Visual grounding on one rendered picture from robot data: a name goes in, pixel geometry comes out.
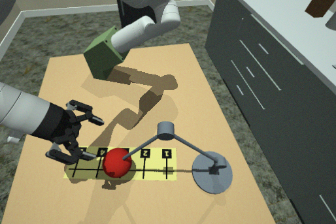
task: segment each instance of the green cube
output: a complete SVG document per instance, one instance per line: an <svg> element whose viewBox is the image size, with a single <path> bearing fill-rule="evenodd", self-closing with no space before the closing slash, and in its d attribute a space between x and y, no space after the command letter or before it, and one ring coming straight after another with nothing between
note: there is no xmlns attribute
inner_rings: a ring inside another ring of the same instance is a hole
<svg viewBox="0 0 336 224"><path fill-rule="evenodd" d="M92 41L84 57L95 79L106 80L113 68L124 62L129 51L118 53L112 46L111 37L117 32L115 26Z"/></svg>

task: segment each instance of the marbled floor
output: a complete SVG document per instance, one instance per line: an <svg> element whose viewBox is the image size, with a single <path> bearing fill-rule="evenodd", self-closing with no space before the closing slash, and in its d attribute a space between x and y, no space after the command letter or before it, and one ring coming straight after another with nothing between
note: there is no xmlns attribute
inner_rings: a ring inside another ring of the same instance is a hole
<svg viewBox="0 0 336 224"><path fill-rule="evenodd" d="M181 25L177 29L138 47L190 44L274 220L278 224L301 223L204 47L211 9L180 7L179 12ZM114 25L121 29L116 11L26 18L0 61L0 82L38 95L50 57L82 54L94 38ZM19 144L10 144L8 134L9 130L1 126L0 222L25 139L24 136Z"/></svg>

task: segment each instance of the red ball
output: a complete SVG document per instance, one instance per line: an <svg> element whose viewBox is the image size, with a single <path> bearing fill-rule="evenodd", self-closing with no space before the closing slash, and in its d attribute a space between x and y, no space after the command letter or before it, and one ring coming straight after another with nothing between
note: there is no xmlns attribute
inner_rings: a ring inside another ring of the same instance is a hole
<svg viewBox="0 0 336 224"><path fill-rule="evenodd" d="M125 161L122 158L128 154L128 151L121 148L115 148L107 152L103 160L103 169L107 176L111 178L121 178L131 168L132 158L128 157Z"/></svg>

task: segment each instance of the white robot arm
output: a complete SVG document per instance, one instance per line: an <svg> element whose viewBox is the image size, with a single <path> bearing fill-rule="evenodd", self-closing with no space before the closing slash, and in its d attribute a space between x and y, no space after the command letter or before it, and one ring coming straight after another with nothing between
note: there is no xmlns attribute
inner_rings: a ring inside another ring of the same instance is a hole
<svg viewBox="0 0 336 224"><path fill-rule="evenodd" d="M119 52L126 52L143 42L162 35L180 25L180 15L174 0L121 0L134 8L151 6L156 15L157 23L144 16L115 33L111 38L113 47ZM0 0L0 25L8 16L15 0ZM85 112L77 117L72 110ZM94 155L82 152L76 143L80 122L102 125L104 122L92 114L92 107L71 101L67 110L49 103L44 99L30 95L0 82L0 125L12 132L7 139L18 142L24 134L50 140L53 146L46 156L62 163L74 163L79 158L90 160ZM72 157L65 155L58 148L64 144Z"/></svg>

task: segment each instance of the baseboard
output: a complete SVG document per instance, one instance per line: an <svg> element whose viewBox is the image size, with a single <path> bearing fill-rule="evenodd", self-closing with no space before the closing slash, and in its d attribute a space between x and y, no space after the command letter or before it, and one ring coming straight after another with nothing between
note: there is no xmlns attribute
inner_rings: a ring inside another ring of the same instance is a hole
<svg viewBox="0 0 336 224"><path fill-rule="evenodd" d="M181 1L176 1L176 3L177 3L177 7L207 5L212 11L214 11L214 4L212 3L211 0L181 0ZM21 11L18 17L15 19L12 26L10 27L9 31L7 32L5 38L0 43L0 61L2 60L4 54L6 53L9 45L11 44L19 28L23 24L25 18L32 18L36 16L57 16L57 15L117 11L117 10L118 10L118 5L115 4L115 5L97 5L97 6L70 7L70 8L48 8L44 10Z"/></svg>

